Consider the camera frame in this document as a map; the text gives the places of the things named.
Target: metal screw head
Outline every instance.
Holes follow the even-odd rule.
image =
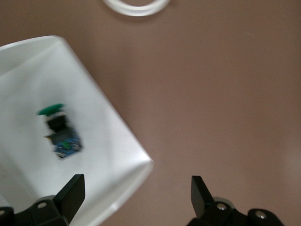
[[[224,210],[227,209],[227,207],[226,207],[224,204],[222,204],[222,203],[217,204],[217,208],[218,208],[219,210],[222,210],[222,211],[224,211]]]
[[[46,203],[46,202],[41,202],[41,203],[38,205],[38,208],[41,209],[41,208],[44,208],[45,206],[47,206],[47,203]]]
[[[261,218],[261,219],[266,219],[267,218],[267,215],[264,212],[260,211],[260,210],[256,211],[255,215],[257,217]]]

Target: white cable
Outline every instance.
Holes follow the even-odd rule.
[[[121,0],[103,0],[114,11],[127,16],[148,16],[158,13],[170,0],[154,0],[145,6],[132,6]]]

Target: brown table surface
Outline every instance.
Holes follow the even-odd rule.
[[[127,0],[145,4],[151,0]],[[64,37],[155,162],[104,226],[184,226],[190,178],[301,225],[301,1],[2,0],[0,45]]]

